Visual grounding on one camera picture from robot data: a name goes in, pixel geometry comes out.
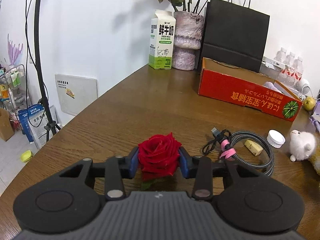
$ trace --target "tile floor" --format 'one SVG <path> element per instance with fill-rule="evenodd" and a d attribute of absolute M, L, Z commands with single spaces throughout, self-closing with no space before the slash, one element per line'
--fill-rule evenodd
<path fill-rule="evenodd" d="M 27 150 L 31 150 L 33 154 L 38 151 L 36 145 L 30 144 L 21 131 L 15 132 L 6 142 L 0 139 L 0 196 L 26 165 L 20 160 L 20 155 Z"/>

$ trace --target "white logo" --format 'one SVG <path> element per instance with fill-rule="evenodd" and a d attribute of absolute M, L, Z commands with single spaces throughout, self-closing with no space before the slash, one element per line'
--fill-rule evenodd
<path fill-rule="evenodd" d="M 162 198 L 163 195 L 161 193 L 158 193 L 157 195 L 155 195 L 156 198 Z"/>

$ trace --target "yellow bowl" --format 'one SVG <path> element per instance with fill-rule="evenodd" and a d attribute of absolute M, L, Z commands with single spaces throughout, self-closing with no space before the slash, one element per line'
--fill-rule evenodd
<path fill-rule="evenodd" d="M 30 150 L 27 150 L 26 152 L 21 154 L 20 160 L 25 163 L 29 161 L 31 158 L 32 158 L 32 152 Z"/>

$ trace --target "black tripod stand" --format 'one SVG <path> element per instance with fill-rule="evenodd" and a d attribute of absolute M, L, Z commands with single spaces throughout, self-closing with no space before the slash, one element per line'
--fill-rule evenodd
<path fill-rule="evenodd" d="M 41 92 L 41 99 L 39 100 L 39 103 L 44 107 L 45 114 L 47 115 L 47 118 L 48 118 L 48 123 L 44 128 L 47 130 L 47 141 L 49 141 L 50 131 L 52 132 L 53 135 L 55 135 L 57 133 L 56 129 L 60 130 L 61 128 L 57 125 L 56 121 L 52 120 L 48 98 L 44 90 L 44 82 L 43 82 L 41 63 L 40 63 L 40 49 L 39 49 L 40 1 L 41 0 L 36 0 L 36 7 L 35 7 L 35 25 L 34 25 L 35 56 L 36 56 L 36 70 L 38 74 L 38 81 L 39 81 L 39 87 Z"/>

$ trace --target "yellow fruit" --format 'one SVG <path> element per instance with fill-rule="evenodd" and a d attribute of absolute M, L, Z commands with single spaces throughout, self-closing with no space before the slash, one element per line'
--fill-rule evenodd
<path fill-rule="evenodd" d="M 313 97 L 306 97 L 305 100 L 303 100 L 303 108 L 307 111 L 312 111 L 316 106 L 316 100 Z"/>

